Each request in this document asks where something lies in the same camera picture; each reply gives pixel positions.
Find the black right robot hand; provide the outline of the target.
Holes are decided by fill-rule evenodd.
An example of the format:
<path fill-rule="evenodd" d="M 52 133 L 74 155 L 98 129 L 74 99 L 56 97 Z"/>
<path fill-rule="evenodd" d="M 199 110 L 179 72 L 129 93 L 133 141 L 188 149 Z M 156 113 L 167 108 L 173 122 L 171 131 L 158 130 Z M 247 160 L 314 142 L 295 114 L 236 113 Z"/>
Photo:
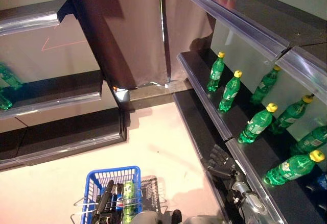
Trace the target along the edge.
<path fill-rule="evenodd" d="M 232 179 L 238 172 L 234 159 L 217 144 L 214 145 L 209 159 L 202 158 L 201 163 L 211 175 L 222 179 Z"/>

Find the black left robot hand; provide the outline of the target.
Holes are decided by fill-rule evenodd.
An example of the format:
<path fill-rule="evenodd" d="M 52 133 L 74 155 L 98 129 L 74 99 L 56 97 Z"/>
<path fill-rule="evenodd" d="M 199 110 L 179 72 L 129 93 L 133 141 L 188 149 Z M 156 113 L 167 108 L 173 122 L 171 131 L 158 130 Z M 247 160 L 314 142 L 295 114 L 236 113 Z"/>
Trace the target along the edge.
<path fill-rule="evenodd" d="M 118 207 L 119 196 L 122 196 L 122 184 L 115 184 L 114 180 L 110 180 L 96 201 L 91 223 L 121 223 L 122 207 Z"/>

